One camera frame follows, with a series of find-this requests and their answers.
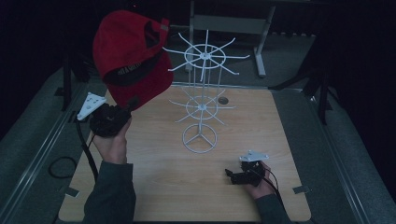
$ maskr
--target black cable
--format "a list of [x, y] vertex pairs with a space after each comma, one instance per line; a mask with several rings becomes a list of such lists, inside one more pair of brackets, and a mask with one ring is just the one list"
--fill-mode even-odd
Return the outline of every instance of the black cable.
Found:
[[94, 178], [94, 180], [96, 182], [96, 180], [98, 178], [98, 169], [96, 168], [95, 161], [94, 161], [93, 156], [92, 156], [92, 154], [90, 152], [90, 145], [91, 145], [95, 135], [92, 136], [90, 143], [87, 145], [85, 143], [84, 137], [82, 135], [81, 127], [79, 125], [79, 121], [78, 120], [76, 121], [76, 124], [77, 124], [78, 136], [79, 136], [79, 139], [81, 140], [81, 147], [84, 150], [85, 155], [87, 156], [88, 164], [91, 167], [91, 170], [92, 170], [92, 173], [93, 173], [93, 178]]
[[280, 196], [280, 193], [279, 193], [279, 190], [278, 190], [278, 185], [277, 185], [277, 180], [276, 180], [275, 175], [274, 175], [270, 170], [264, 168], [264, 171], [265, 171], [265, 172], [268, 171], [268, 172], [274, 177], [274, 179], [275, 179], [275, 181], [276, 181], [276, 187], [274, 186], [273, 183], [271, 183], [271, 181], [269, 181], [269, 180], [267, 180], [267, 179], [265, 178], [265, 175], [264, 175], [264, 176], [261, 176], [260, 174], [258, 174], [258, 173], [257, 173], [256, 171], [254, 171], [254, 170], [250, 170], [250, 171], [252, 171], [254, 174], [258, 175], [262, 180], [264, 180], [265, 182], [267, 182], [267, 183], [271, 186], [271, 188], [274, 189], [274, 192], [275, 192], [276, 197], [279, 199], [280, 204], [282, 205], [283, 209], [286, 211], [285, 205], [283, 204], [283, 201], [282, 201], [282, 197]]
[[52, 177], [54, 177], [54, 178], [57, 178], [57, 179], [66, 179], [66, 178], [71, 178], [71, 177], [73, 177], [73, 174], [71, 174], [71, 175], [56, 175], [55, 173], [52, 172], [52, 166], [55, 165], [56, 162], [61, 161], [61, 160], [70, 160], [71, 162], [73, 162], [74, 170], [76, 170], [76, 168], [77, 168], [77, 162], [76, 162], [73, 158], [71, 158], [71, 157], [66, 157], [66, 156], [64, 156], [64, 157], [60, 157], [60, 158], [56, 159], [55, 161], [53, 161], [53, 162], [49, 165], [49, 169], [48, 169], [49, 175], [52, 176]]

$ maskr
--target red cap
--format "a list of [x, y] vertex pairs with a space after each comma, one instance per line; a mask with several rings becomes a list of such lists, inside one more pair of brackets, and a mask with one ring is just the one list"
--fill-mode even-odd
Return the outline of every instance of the red cap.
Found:
[[168, 20], [159, 23], [127, 10], [103, 18], [93, 40], [93, 59], [119, 106], [137, 96], [137, 109], [172, 84], [172, 64], [163, 50], [168, 25]]

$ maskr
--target white wire rack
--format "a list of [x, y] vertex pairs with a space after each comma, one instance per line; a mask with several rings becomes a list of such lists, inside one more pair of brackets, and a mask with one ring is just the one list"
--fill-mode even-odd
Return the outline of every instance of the white wire rack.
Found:
[[[216, 146], [218, 135], [212, 127], [208, 124], [204, 124], [204, 121], [216, 119], [218, 122], [225, 125], [225, 123], [217, 117], [217, 114], [221, 109], [235, 108], [235, 106], [219, 105], [219, 98], [225, 92], [225, 90], [220, 91], [222, 70], [224, 69], [233, 75], [239, 75], [239, 73], [235, 73], [225, 67], [224, 64], [227, 59], [246, 59], [249, 55], [239, 57], [227, 56], [224, 53], [223, 49], [231, 45], [235, 41], [235, 38], [221, 47], [216, 47], [208, 44], [208, 31], [206, 31], [205, 43], [197, 45], [191, 44], [181, 34], [178, 35], [189, 45], [185, 51], [163, 49], [171, 53], [183, 54], [186, 62], [173, 69], [169, 69], [169, 71], [176, 71], [186, 64], [190, 64], [193, 69], [192, 71], [189, 70], [189, 85], [186, 88], [182, 88], [184, 93], [188, 96], [188, 102], [184, 104], [172, 100], [170, 100], [170, 102], [175, 105], [184, 106], [187, 111], [187, 115], [176, 122], [181, 122], [187, 118], [198, 120], [197, 123], [188, 126], [184, 130], [182, 135], [184, 146], [195, 153], [206, 153]], [[215, 85], [211, 85], [211, 75], [215, 68], [219, 69], [219, 78]]]

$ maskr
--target small white object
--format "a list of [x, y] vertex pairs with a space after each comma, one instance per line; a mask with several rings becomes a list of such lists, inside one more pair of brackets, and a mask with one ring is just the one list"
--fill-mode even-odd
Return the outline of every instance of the small white object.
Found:
[[106, 98], [103, 96], [95, 95], [88, 92], [87, 99], [85, 99], [84, 105], [77, 114], [77, 119], [82, 120], [87, 118], [93, 111], [95, 111], [99, 106], [106, 102]]
[[240, 161], [263, 161], [268, 160], [269, 156], [254, 150], [249, 150], [246, 155], [239, 157]]

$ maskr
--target sleeve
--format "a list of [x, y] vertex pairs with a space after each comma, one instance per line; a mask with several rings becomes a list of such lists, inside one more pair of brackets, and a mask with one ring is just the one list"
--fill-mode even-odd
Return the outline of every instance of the sleeve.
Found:
[[266, 195], [256, 200], [262, 224], [290, 224], [288, 214], [275, 194]]
[[136, 195], [132, 164], [102, 161], [93, 191], [84, 206], [84, 224], [133, 223]]

